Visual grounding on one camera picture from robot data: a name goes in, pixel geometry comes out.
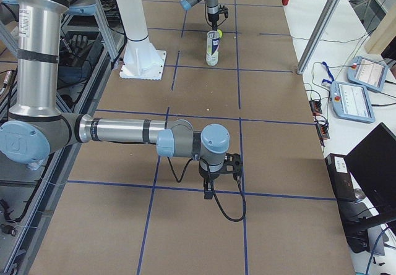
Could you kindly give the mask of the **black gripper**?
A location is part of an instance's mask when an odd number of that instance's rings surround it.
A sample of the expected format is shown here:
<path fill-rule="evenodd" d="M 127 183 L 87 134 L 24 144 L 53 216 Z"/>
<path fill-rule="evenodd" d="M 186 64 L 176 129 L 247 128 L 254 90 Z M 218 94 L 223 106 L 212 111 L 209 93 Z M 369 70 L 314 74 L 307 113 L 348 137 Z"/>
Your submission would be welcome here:
<path fill-rule="evenodd" d="M 226 172 L 225 162 L 223 164 L 209 165 L 206 160 L 199 161 L 199 174 L 204 179 L 204 199 L 211 200 L 213 198 L 213 183 L 220 174 Z"/>
<path fill-rule="evenodd" d="M 208 18 L 208 23 L 209 25 L 212 27 L 213 31 L 218 31 L 218 21 L 219 21 L 219 14 L 218 13 L 214 13 L 214 14 L 207 14 L 207 18 Z"/>

